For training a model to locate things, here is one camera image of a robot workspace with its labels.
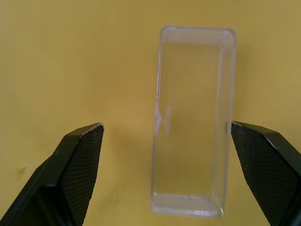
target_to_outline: yellow background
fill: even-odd
[[[0,217],[64,134],[101,121],[84,225],[213,225],[150,212],[159,30],[236,30],[233,119],[301,150],[300,9],[299,0],[1,0]],[[224,225],[268,225],[233,147],[227,195]]]

